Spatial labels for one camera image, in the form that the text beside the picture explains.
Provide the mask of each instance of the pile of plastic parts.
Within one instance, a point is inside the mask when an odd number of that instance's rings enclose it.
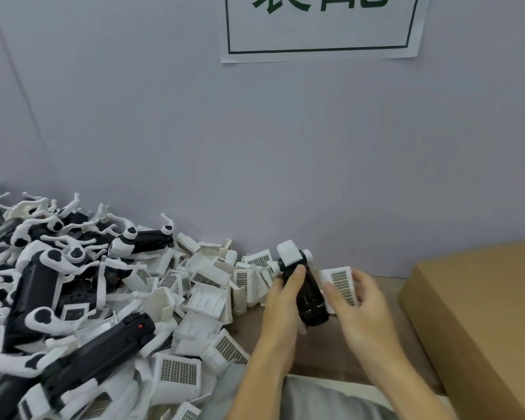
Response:
[[[229,239],[174,237],[164,214],[153,230],[103,204],[87,214],[77,193],[62,208],[23,195],[0,204],[0,420],[143,420],[161,404],[194,420],[227,365],[250,359],[223,327],[312,262],[292,241],[276,261],[238,261]],[[320,272],[353,303],[349,274]],[[308,326],[333,313],[309,269],[297,305]]]

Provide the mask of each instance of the white wall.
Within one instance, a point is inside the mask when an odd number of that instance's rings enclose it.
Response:
[[[0,0],[68,192],[322,267],[525,236],[525,0],[432,0],[413,60],[222,66],[212,0]]]
[[[0,191],[63,198],[28,105],[0,41]]]

